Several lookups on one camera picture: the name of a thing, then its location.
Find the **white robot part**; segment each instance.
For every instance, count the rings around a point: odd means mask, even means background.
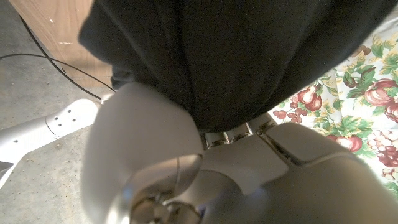
[[[56,113],[0,131],[0,188],[24,155],[93,124],[97,112],[95,103],[80,99]]]

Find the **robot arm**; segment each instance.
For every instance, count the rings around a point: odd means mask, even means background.
[[[201,136],[185,110],[140,83],[100,109],[81,193],[95,223],[398,222],[398,203],[367,165],[315,131],[265,114]]]
[[[97,112],[92,101],[80,99],[56,113],[1,130],[0,188],[24,155],[91,125]]]

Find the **green leaf print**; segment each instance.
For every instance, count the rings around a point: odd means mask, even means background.
[[[373,121],[367,121],[360,117],[345,116],[340,121],[340,129],[345,132],[345,135],[357,135],[360,138],[365,138],[372,133],[371,126]]]
[[[330,131],[330,123],[329,122],[323,123],[322,128],[327,130],[327,131]]]
[[[398,68],[398,54],[388,54],[383,59],[384,66],[380,70],[381,75],[388,75]]]
[[[381,114],[384,114],[385,110],[386,110],[385,106],[377,106],[376,109],[374,109],[372,116],[379,116]]]
[[[361,66],[359,67],[356,72],[359,74],[362,74],[363,72],[365,72],[366,70],[369,70],[373,67],[373,65],[365,65],[365,66]]]
[[[393,42],[393,41],[388,41],[388,40],[386,40],[386,41],[384,41],[384,43],[383,43],[383,47],[385,47],[385,48],[387,48],[387,49],[389,49],[389,50],[393,49],[395,46],[396,46],[396,43]]]
[[[388,184],[384,184],[384,186],[387,187],[387,189],[389,189],[396,198],[398,198],[398,185],[396,183],[389,182]]]
[[[335,99],[335,101],[333,102],[333,107],[336,110],[340,110],[342,105],[343,105],[343,103],[344,103],[344,100]]]
[[[336,88],[328,87],[328,86],[327,86],[327,88],[328,88],[328,92],[329,92],[330,94],[332,94],[333,96],[338,96],[338,92],[337,92],[337,89],[336,89]]]
[[[376,35],[373,37],[373,44],[371,46],[371,50],[372,50],[372,53],[374,54],[374,56],[376,56],[378,58],[383,58],[384,46],[380,40],[380,37],[378,37]]]
[[[314,111],[314,114],[315,114],[316,117],[321,116],[321,110]]]
[[[375,67],[368,69],[365,72],[363,72],[361,75],[361,81],[362,81],[363,85],[366,86],[365,88],[368,88],[368,86],[371,85],[373,82],[373,77],[375,74],[374,69],[375,69]]]
[[[348,92],[347,94],[347,98],[357,98],[359,96],[363,96],[365,94],[364,90],[360,90],[360,89],[352,89]]]
[[[384,91],[386,91],[386,93],[387,93],[390,97],[398,96],[398,87],[384,88]]]
[[[376,153],[368,146],[368,144],[362,144],[362,147],[354,152],[357,156],[364,157],[364,158],[375,158]]]

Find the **fruit print fabric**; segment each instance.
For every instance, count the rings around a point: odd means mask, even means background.
[[[398,10],[343,63],[270,115],[341,144],[398,199]]]

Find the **gray floor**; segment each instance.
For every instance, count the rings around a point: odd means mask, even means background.
[[[0,30],[0,56],[41,54],[7,0],[0,0]],[[59,75],[46,59],[0,60],[1,129],[56,112],[80,98],[95,100]],[[88,223],[81,209],[79,178],[89,130],[69,134],[18,163],[0,189],[0,223]]]

